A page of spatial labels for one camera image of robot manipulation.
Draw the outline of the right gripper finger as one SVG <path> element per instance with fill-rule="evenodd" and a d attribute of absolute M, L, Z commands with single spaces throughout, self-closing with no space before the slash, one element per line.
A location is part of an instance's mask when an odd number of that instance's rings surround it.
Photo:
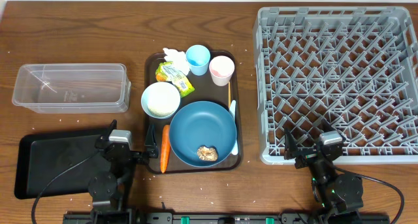
<path fill-rule="evenodd" d="M 297 157 L 298 153 L 298 146 L 297 143 L 291 134 L 290 130 L 285 129 L 285 153 L 284 159 L 290 160 Z"/>
<path fill-rule="evenodd" d="M 325 119 L 321 120 L 321 129 L 322 129 L 322 134 L 336 132 L 336 129 L 333 128 L 331 124 Z"/>

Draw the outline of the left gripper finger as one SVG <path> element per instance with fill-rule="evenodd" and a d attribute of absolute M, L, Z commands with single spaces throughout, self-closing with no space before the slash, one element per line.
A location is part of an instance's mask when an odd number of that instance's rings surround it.
<path fill-rule="evenodd" d="M 157 159 L 159 155 L 159 150 L 155 141 L 154 125 L 149 125 L 144 145 L 145 152 L 148 154 L 148 157 L 152 159 Z"/>
<path fill-rule="evenodd" d="M 113 120 L 111 124 L 109 125 L 109 127 L 107 128 L 107 130 L 105 131 L 105 133 L 99 137 L 100 141 L 103 141 L 103 142 L 109 141 L 112 131 L 115 130 L 116 128 L 117 128 L 117 120 Z"/>

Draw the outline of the dark blue plate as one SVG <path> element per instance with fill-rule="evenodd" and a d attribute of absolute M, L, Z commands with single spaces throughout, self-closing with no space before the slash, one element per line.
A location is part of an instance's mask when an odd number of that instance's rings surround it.
<path fill-rule="evenodd" d="M 170 144 L 176 156 L 194 167 L 211 167 L 230 155 L 237 128 L 229 111 L 217 103 L 196 101 L 183 106 L 170 123 Z M 197 150 L 214 147 L 217 161 L 201 161 Z"/>

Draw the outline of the light blue cup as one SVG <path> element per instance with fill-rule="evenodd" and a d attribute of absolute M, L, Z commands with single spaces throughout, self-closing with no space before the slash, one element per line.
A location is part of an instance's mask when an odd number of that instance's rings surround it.
<path fill-rule="evenodd" d="M 211 54 L 207 47 L 196 44 L 189 47 L 185 53 L 190 71 L 196 76 L 202 76 L 208 70 Z"/>

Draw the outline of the pink cup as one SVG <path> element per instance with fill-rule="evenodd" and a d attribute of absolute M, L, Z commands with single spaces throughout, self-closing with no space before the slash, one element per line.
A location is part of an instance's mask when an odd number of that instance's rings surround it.
<path fill-rule="evenodd" d="M 227 56 L 214 57 L 209 63 L 212 80 L 217 86 L 227 85 L 233 75 L 234 69 L 234 61 Z"/>

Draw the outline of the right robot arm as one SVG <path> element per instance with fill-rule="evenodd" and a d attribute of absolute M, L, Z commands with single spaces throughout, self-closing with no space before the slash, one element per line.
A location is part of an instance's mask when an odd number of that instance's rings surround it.
<path fill-rule="evenodd" d="M 318 141 L 300 149 L 290 130 L 285 130 L 286 160 L 294 159 L 295 168 L 309 168 L 314 198 L 322 208 L 308 223 L 360 223 L 358 209 L 363 207 L 362 180 L 348 172 L 337 173 L 333 161 L 343 154 L 345 138 L 329 123 L 323 122 Z"/>

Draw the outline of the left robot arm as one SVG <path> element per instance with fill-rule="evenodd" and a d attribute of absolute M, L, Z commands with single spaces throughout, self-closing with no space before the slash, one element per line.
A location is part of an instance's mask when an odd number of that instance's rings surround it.
<path fill-rule="evenodd" d="M 137 165 L 148 165 L 156 159 L 159 150 L 155 141 L 155 128 L 148 127 L 143 152 L 131 149 L 130 131 L 118 130 L 113 120 L 100 135 L 95 148 L 110 162 L 108 171 L 98 172 L 89 181 L 88 192 L 93 199 L 91 216 L 94 223 L 145 223 L 146 218 L 136 208 L 128 207 L 127 199 L 133 184 Z"/>

